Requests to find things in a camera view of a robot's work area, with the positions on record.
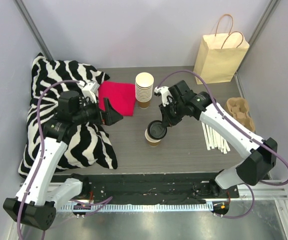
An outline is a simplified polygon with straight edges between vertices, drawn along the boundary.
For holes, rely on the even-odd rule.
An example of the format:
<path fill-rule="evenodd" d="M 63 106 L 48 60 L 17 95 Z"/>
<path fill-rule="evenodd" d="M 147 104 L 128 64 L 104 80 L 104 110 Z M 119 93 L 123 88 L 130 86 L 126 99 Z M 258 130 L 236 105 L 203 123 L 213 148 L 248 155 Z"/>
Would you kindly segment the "black plastic cup lid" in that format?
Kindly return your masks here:
<path fill-rule="evenodd" d="M 167 134 L 167 128 L 169 126 L 161 120 L 154 120 L 147 126 L 148 136 L 154 140 L 161 140 Z"/>

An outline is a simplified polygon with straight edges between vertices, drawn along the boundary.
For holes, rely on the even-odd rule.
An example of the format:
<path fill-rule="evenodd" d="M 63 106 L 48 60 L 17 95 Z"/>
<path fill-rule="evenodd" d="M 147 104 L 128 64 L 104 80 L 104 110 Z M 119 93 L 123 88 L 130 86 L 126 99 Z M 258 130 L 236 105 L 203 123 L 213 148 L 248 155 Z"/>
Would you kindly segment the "brown paper coffee cup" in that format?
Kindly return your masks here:
<path fill-rule="evenodd" d="M 145 139 L 146 139 L 148 145 L 151 146 L 151 147 L 156 147 L 156 146 L 158 146 L 158 145 L 160 144 L 160 142 L 161 142 L 160 139 L 159 139 L 159 140 L 152 139 L 152 138 L 148 135 L 148 130 L 147 130 L 147 129 L 145 130 L 144 135 L 145 135 Z"/>

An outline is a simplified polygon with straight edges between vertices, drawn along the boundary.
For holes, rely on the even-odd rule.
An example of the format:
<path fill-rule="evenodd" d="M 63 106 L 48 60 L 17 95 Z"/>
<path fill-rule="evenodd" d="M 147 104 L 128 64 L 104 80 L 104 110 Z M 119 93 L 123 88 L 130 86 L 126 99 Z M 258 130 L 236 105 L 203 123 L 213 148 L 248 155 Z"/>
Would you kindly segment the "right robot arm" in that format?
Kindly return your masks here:
<path fill-rule="evenodd" d="M 212 102 L 207 92 L 196 94 L 182 80 L 171 87 L 156 87 L 154 94 L 162 98 L 159 108 L 164 129 L 175 126 L 184 116 L 194 117 L 214 129 L 242 157 L 241 163 L 219 172 L 215 182 L 209 185 L 214 197 L 222 197 L 234 185 L 255 186 L 276 165 L 273 152 L 277 151 L 277 142 L 248 131 L 219 103 Z"/>

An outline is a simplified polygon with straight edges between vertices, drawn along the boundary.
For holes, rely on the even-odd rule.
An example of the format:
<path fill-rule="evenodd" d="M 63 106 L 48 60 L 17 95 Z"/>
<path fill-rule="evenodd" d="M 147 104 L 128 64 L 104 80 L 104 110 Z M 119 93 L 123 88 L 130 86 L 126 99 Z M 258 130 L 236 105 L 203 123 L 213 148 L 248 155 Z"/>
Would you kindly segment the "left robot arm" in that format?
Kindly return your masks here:
<path fill-rule="evenodd" d="M 52 192 L 47 190 L 74 127 L 86 123 L 111 126 L 123 119 L 109 99 L 104 99 L 104 105 L 105 110 L 101 110 L 89 97 L 73 90 L 60 95 L 54 116 L 40 134 L 38 154 L 24 184 L 14 198 L 6 198 L 3 203 L 3 209 L 14 221 L 45 231 L 51 227 L 56 211 L 69 200 L 83 200 L 90 195 L 89 180 L 80 174 L 72 174 Z"/>

